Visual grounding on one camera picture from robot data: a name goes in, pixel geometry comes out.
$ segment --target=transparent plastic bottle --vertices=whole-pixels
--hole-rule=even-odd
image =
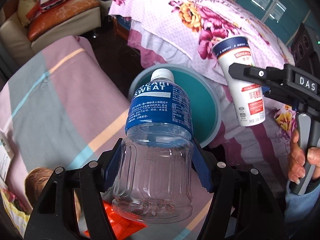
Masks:
[[[162,91],[160,81],[165,83]],[[170,93],[170,98],[168,94],[138,96],[137,90],[131,103],[112,203],[116,213],[131,220],[173,223],[190,217],[193,211],[191,112],[188,96],[173,81],[169,70],[156,70],[140,94],[163,92]]]

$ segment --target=metal screw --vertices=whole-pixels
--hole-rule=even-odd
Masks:
[[[61,172],[63,172],[63,168],[62,167],[58,167],[54,170],[55,173],[59,174]]]
[[[250,172],[253,174],[253,175],[257,175],[259,173],[259,171],[255,168],[251,169]]]
[[[217,163],[217,166],[218,166],[219,168],[225,168],[225,167],[226,167],[226,164],[225,164],[224,162],[218,162],[218,163]]]
[[[98,163],[96,161],[92,161],[89,163],[89,167],[90,168],[94,168],[94,167],[97,167],[98,166]]]

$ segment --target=dark floor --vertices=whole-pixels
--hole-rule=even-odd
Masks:
[[[100,67],[127,97],[132,81],[143,70],[140,54],[115,35],[112,22],[105,20],[96,32],[97,38],[91,38],[92,33],[84,36],[91,43]]]

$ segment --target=tool handle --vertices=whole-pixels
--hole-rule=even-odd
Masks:
[[[317,147],[320,139],[320,122],[313,120],[305,113],[298,113],[296,115],[297,130],[299,133],[299,147],[305,152],[306,161],[304,169],[306,175],[304,178],[300,178],[300,184],[291,182],[289,185],[290,190],[297,194],[303,195],[306,192],[307,186],[312,178],[315,166],[311,165],[307,160],[308,149],[311,147]]]

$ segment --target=round bucket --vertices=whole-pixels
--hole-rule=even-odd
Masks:
[[[201,147],[208,145],[217,135],[221,124],[221,105],[217,94],[196,71],[174,64],[149,67],[133,80],[129,89],[129,101],[140,86],[150,82],[153,71],[158,68],[169,69],[173,73],[174,82],[189,96],[194,138]]]

